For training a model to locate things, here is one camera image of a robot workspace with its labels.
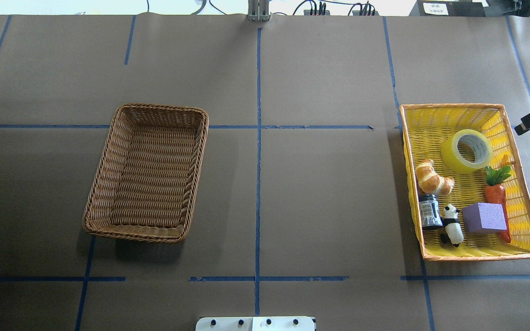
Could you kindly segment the yellow tape roll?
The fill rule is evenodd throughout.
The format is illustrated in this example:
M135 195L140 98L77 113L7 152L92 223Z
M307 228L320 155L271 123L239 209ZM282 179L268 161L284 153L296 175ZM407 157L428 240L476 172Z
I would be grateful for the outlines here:
M463 129L441 143L444 165L458 174L471 174L490 165L494 157L492 143L484 134Z

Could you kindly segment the brown wicker basket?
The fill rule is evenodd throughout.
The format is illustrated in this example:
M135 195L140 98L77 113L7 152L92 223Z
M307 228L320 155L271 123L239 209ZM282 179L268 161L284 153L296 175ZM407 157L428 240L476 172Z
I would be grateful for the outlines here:
M99 237L175 244L193 222L209 116L125 103L109 126L82 228Z

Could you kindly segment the yellow plastic basket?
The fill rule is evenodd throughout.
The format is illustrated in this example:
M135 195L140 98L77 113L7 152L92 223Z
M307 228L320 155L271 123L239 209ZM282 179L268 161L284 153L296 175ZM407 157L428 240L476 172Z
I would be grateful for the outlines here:
M505 107L496 103L421 103L403 104L403 153L407 172L408 197L421 257L428 261L498 261L530 258L530 194ZM464 232L464 241L453 247L440 239L439 230L423 230L419 195L421 189L416 166L425 159L434 161L434 170L455 179L447 196L439 197L440 206L451 203L458 208L485 202L484 166L461 174L442 159L442 145L457 132L471 129L483 134L492 144L489 166L510 166L503 182L507 197L510 243L497 234Z

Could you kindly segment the toy croissant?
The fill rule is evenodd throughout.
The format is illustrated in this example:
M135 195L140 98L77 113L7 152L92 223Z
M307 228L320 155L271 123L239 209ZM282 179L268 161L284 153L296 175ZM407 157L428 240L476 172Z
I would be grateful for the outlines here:
M450 195L455 187L455 179L439 175L434 165L435 162L432 159L425 159L416 166L415 176L418 180L419 188L425 194Z

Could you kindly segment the small dark jar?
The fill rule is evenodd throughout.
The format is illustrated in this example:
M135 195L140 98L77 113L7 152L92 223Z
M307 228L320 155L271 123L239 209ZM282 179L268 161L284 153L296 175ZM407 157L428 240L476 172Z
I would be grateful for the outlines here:
M419 211L421 215L421 228L423 230L437 230L443 226L439 214L439 200L436 195L420 195Z

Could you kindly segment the toy panda figure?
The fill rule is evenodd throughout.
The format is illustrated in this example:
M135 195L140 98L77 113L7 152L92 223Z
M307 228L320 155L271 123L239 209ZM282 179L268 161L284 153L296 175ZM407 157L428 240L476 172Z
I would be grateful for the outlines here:
M452 204L444 207L444 218L442 218L443 229L439 234L442 243L459 247L464 241L464 235L459 221L459 212L460 210Z

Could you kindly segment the purple foam block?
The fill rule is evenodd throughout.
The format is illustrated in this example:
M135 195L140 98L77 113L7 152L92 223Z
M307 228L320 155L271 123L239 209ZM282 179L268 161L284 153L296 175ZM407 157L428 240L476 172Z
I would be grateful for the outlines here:
M462 216L468 233L496 234L508 229L501 204L474 203L463 207Z

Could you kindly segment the toy carrot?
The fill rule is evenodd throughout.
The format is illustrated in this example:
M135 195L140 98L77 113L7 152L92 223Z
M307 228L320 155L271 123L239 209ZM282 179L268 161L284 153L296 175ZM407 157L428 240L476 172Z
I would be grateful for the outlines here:
M503 216L505 219L506 230L500 231L499 236L505 243L510 244L512 239L509 232L509 217L507 213L507 197L506 188L503 186L505 180L511 178L511 166L509 164L501 168L492 168L486 166L484 168L485 182L487 186L484 189L484 196L486 201L492 204L499 204L502 206Z

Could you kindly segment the aluminium frame post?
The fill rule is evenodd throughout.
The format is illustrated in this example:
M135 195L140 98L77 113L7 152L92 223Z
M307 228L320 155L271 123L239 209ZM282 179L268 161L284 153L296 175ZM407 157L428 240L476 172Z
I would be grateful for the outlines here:
M248 0L249 22L267 22L270 18L269 0Z

